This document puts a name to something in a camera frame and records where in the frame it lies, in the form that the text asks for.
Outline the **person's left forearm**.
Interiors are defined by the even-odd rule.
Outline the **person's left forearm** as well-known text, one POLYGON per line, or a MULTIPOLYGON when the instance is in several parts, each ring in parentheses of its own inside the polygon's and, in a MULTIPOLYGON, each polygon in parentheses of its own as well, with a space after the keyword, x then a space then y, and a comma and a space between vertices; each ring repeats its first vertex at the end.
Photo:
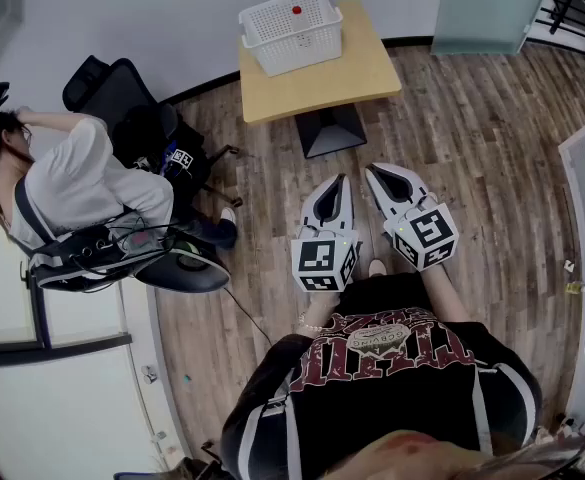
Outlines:
POLYGON ((326 327, 339 302, 338 292, 311 293, 310 304, 299 317, 297 333, 315 338, 326 327))

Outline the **wooden table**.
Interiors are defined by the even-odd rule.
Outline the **wooden table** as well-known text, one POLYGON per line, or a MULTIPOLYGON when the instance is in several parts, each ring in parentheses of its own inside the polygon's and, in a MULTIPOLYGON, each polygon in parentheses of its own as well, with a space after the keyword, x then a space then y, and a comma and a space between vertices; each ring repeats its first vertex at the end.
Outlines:
POLYGON ((366 143, 355 104, 396 96, 401 83, 368 13, 358 0, 338 3, 344 15, 342 56, 267 76, 239 48, 244 121, 295 119, 304 156, 313 158, 366 143))

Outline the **black mesh office chair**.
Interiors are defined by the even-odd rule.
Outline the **black mesh office chair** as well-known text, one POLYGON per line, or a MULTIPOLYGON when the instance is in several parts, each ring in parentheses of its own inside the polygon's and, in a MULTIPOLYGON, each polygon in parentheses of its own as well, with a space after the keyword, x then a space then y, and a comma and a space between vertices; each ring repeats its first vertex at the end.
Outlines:
POLYGON ((114 156, 127 168, 139 157, 162 153, 160 176, 170 181, 175 196, 191 202, 202 190, 238 208, 239 197, 231 197, 208 184, 212 166, 226 154, 240 149, 224 145, 213 154, 204 150, 204 137, 183 120, 170 103, 158 102, 143 82, 133 63, 122 58, 107 64, 89 56, 63 89, 67 110, 103 120, 113 143, 114 156), (171 164, 175 149, 193 157, 189 169, 171 164))

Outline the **person's right forearm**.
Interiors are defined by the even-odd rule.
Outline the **person's right forearm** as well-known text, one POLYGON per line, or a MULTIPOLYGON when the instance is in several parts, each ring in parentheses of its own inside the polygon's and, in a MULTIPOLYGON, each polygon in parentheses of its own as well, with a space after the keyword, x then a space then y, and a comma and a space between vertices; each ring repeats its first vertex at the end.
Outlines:
POLYGON ((441 264, 420 273, 432 310, 443 322, 470 322, 471 317, 441 264))

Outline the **pink checkered cloth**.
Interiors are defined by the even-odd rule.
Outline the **pink checkered cloth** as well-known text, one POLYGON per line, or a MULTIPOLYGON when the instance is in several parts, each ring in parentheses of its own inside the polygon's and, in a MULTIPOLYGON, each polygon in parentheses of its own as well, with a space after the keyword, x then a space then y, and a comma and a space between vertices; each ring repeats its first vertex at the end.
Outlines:
POLYGON ((557 417, 559 423, 555 436, 558 438, 568 438, 576 436, 585 436, 585 422, 575 417, 568 417, 559 414, 557 417))

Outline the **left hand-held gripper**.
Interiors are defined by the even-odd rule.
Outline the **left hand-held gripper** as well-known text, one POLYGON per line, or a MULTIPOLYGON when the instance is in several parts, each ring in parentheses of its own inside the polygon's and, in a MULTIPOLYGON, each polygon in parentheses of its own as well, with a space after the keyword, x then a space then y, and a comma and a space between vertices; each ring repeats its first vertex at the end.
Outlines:
POLYGON ((306 293, 341 293, 359 259, 359 233, 354 230, 318 229, 335 221, 338 227, 354 225, 351 183, 345 174, 330 177, 306 198, 302 226, 291 241, 292 274, 306 293))

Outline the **person's black printed t-shirt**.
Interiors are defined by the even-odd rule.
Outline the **person's black printed t-shirt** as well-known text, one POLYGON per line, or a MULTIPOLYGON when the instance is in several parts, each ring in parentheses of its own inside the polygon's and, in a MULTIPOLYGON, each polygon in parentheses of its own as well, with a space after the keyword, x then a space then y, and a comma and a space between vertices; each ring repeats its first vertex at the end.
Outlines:
POLYGON ((481 323, 443 322, 420 273, 350 284, 326 327, 267 352, 228 416, 236 480, 316 480, 395 431, 499 454, 539 420, 538 381, 481 323))

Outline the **white perforated plastic basket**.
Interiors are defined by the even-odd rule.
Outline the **white perforated plastic basket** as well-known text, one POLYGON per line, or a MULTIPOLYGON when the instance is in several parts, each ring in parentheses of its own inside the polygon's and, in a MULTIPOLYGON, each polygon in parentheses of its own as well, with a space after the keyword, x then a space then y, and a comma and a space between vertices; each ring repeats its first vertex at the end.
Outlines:
POLYGON ((270 0, 238 15, 243 47, 269 77, 340 57, 342 21, 332 0, 270 0), (295 5, 303 9, 303 29, 293 24, 295 5))

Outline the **frosted glass door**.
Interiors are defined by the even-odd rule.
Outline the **frosted glass door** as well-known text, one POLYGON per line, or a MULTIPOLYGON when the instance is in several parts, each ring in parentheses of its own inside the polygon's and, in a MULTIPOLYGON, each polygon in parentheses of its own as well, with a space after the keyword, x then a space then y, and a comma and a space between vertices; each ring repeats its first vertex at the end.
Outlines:
POLYGON ((440 0, 434 55, 519 52, 543 0, 440 0))

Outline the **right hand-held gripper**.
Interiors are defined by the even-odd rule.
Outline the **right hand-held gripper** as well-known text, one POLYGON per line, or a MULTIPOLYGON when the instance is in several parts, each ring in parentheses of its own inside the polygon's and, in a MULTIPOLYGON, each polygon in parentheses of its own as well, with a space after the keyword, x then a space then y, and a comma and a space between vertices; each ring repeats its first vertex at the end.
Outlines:
POLYGON ((372 163, 366 168, 366 180, 377 208, 387 219, 383 227, 393 248, 412 267, 422 272, 455 253, 459 233, 450 211, 416 172, 372 163), (403 215, 403 206, 415 207, 403 215))

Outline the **white window with dark frame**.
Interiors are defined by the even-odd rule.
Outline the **white window with dark frame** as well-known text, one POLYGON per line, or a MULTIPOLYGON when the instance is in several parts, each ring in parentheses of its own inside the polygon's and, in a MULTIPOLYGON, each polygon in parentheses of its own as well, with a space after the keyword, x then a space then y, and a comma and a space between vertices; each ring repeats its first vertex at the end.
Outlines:
POLYGON ((155 292, 124 279, 43 290, 0 229, 0 480, 113 480, 191 450, 171 393, 155 292))

